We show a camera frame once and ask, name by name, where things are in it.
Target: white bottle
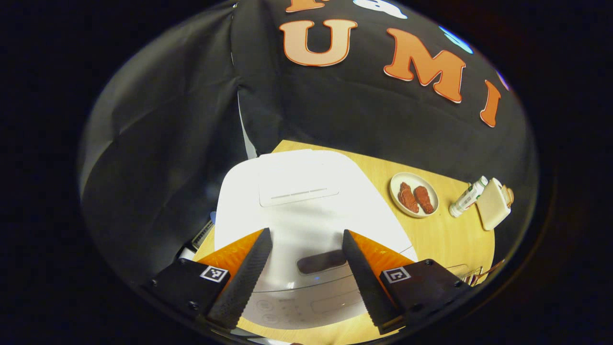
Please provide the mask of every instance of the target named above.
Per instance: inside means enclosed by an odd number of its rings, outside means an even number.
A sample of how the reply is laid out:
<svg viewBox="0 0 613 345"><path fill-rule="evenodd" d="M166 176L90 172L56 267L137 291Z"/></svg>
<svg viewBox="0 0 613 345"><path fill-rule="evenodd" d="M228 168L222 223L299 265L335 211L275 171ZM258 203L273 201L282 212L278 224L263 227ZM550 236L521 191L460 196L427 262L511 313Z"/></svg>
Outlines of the white bottle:
<svg viewBox="0 0 613 345"><path fill-rule="evenodd" d="M458 200L453 204L449 205L449 213L453 218L460 217L460 214L464 213L472 204L474 204L477 199L483 193L485 186L487 185L488 180L485 176L481 176L481 178L470 185L468 189L460 195Z"/></svg>

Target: wooden table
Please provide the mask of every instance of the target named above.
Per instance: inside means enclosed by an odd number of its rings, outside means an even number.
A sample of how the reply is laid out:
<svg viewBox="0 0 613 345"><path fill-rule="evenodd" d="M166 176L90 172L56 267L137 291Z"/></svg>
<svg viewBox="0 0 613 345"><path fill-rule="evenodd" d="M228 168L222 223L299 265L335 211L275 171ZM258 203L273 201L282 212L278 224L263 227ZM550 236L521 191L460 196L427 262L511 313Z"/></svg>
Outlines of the wooden table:
<svg viewBox="0 0 613 345"><path fill-rule="evenodd" d="M379 158L294 141L281 141L273 152L302 149L336 151L355 161L375 185L405 229L407 236L415 247L418 260L431 258L447 268L457 265L466 265L467 270L483 267L483 272L492 266L494 231L483 229L477 207L469 208L458 218L451 217L448 211L449 205L466 190L468 182ZM432 185L439 200L436 213L430 217L416 219L402 213L396 207L389 193L389 182L392 176L402 171L417 174ZM198 261L214 251L214 238L215 229L212 229L194 256L194 261ZM479 282L482 282L486 277L482 277ZM304 345L353 344L382 337L368 314L362 314L332 325L304 330L277 330L256 325L241 317L238 328L266 338Z"/></svg>

